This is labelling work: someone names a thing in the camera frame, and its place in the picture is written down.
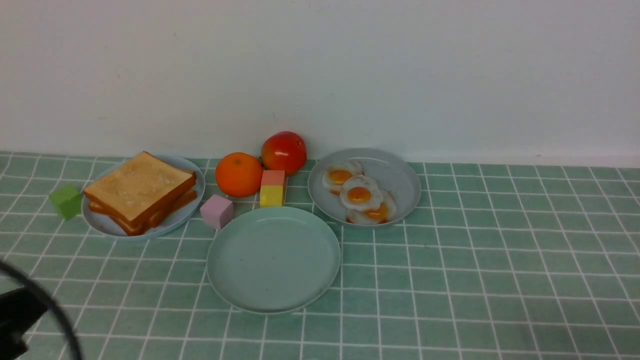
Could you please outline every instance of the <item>yellow block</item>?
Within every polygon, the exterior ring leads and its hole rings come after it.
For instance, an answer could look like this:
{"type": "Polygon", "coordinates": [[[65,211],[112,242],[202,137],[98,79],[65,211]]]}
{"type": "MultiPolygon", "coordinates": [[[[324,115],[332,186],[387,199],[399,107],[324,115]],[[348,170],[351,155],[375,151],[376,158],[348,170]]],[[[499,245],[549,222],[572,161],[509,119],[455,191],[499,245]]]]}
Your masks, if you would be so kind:
{"type": "Polygon", "coordinates": [[[283,206],[284,188],[278,185],[262,185],[260,187],[260,207],[283,206]]]}

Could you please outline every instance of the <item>egg yolk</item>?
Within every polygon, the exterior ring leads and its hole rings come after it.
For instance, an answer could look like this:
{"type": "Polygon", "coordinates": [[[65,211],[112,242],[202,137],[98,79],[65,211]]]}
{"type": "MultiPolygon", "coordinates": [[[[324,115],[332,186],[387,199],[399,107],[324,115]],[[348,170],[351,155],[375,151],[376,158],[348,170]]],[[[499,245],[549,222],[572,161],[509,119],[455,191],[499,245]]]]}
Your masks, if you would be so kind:
{"type": "Polygon", "coordinates": [[[351,173],[347,170],[334,170],[329,173],[329,179],[336,185],[342,185],[345,181],[349,180],[351,173]]]}
{"type": "Polygon", "coordinates": [[[371,193],[366,188],[352,188],[347,192],[347,199],[353,204],[361,204],[371,199],[371,193]]]}
{"type": "Polygon", "coordinates": [[[380,204],[380,209],[369,210],[369,211],[365,211],[364,213],[370,218],[382,219],[387,217],[387,214],[389,213],[389,208],[387,207],[387,204],[383,202],[382,204],[380,204]]]}

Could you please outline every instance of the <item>green block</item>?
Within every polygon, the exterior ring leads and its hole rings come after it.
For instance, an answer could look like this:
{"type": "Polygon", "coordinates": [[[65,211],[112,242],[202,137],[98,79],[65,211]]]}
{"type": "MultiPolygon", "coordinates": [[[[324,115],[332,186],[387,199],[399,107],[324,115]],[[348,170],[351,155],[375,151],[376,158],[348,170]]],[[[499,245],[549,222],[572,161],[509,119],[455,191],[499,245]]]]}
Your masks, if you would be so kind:
{"type": "Polygon", "coordinates": [[[58,214],[62,215],[65,220],[70,220],[81,212],[82,194],[72,184],[62,186],[50,193],[49,199],[58,214]]]}

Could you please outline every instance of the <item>stacked blocks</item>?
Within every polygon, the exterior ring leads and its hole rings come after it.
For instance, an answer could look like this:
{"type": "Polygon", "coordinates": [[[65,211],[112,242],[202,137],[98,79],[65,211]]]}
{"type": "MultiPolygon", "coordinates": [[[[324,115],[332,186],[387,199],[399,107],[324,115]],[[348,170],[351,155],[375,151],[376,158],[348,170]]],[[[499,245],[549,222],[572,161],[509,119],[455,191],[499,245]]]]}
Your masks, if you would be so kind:
{"type": "Polygon", "coordinates": [[[202,220],[220,230],[234,218],[234,203],[222,196],[213,195],[200,207],[202,220]]]}
{"type": "Polygon", "coordinates": [[[82,194],[72,184],[62,186],[49,194],[49,199],[58,214],[70,220],[82,211],[82,194]]]}
{"type": "Polygon", "coordinates": [[[284,183],[285,175],[283,170],[265,170],[262,172],[262,183],[260,184],[261,208],[284,205],[284,183]]]}

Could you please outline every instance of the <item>green plate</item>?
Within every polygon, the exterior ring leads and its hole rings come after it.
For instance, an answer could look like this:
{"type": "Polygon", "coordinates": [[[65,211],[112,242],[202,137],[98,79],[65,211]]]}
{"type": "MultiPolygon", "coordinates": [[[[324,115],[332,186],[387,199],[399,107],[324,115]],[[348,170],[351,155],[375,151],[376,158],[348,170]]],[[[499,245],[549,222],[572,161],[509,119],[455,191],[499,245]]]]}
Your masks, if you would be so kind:
{"type": "Polygon", "coordinates": [[[246,213],[215,237],[207,275],[218,295],[251,313],[286,313],[315,301],[340,268],[340,244],[319,217],[297,208],[246,213]]]}

